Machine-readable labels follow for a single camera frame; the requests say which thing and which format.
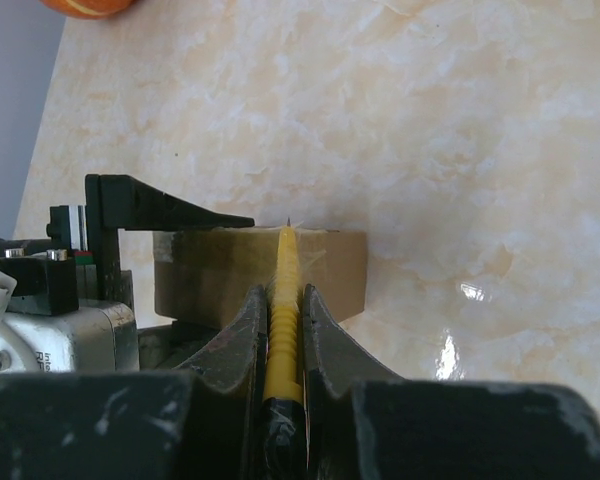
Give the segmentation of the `brown cardboard express box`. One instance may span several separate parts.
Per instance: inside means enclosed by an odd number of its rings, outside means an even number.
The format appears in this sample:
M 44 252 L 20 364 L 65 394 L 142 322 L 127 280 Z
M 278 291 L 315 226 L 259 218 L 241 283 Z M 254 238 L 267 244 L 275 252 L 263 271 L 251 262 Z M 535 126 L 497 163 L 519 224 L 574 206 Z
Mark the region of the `brown cardboard express box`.
M 153 258 L 157 314 L 222 329 L 249 289 L 275 274 L 281 229 L 156 232 Z M 365 309 L 368 241 L 363 231 L 296 228 L 301 283 L 314 285 L 333 318 Z

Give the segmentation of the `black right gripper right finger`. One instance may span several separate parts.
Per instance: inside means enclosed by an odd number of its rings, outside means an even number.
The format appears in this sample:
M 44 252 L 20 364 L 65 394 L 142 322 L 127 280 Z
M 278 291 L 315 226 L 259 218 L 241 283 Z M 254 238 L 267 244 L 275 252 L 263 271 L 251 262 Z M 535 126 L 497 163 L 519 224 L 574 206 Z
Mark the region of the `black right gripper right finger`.
M 556 384 L 412 380 L 303 300 L 313 479 L 600 479 L 600 420 Z

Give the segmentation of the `yellow utility knife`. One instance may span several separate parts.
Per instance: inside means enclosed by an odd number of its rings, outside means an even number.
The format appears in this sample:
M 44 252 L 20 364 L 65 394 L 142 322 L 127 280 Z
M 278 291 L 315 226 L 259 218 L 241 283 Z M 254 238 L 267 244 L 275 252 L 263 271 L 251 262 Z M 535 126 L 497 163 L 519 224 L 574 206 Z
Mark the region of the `yellow utility knife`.
M 273 279 L 262 395 L 263 479 L 302 479 L 306 473 L 304 387 L 299 366 L 300 266 L 296 233 L 280 228 Z

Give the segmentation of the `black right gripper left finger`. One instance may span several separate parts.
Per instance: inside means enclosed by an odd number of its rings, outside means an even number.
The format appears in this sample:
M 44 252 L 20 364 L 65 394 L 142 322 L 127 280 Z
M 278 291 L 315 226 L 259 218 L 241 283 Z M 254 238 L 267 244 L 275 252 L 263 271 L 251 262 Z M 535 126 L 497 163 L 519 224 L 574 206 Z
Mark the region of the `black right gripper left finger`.
M 0 375 L 0 479 L 241 479 L 267 298 L 173 369 Z

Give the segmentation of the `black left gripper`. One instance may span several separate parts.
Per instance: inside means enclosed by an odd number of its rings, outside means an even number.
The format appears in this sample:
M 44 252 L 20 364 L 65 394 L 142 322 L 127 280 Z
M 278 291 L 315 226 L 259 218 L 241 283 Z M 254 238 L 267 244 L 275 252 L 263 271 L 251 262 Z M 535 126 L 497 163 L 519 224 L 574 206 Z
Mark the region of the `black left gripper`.
M 89 174 L 86 205 L 54 206 L 45 239 L 0 238 L 0 272 L 17 281 L 7 311 L 62 315 L 105 301 L 134 307 L 120 264 L 119 232 L 250 228 L 250 217 L 217 213 L 130 175 Z

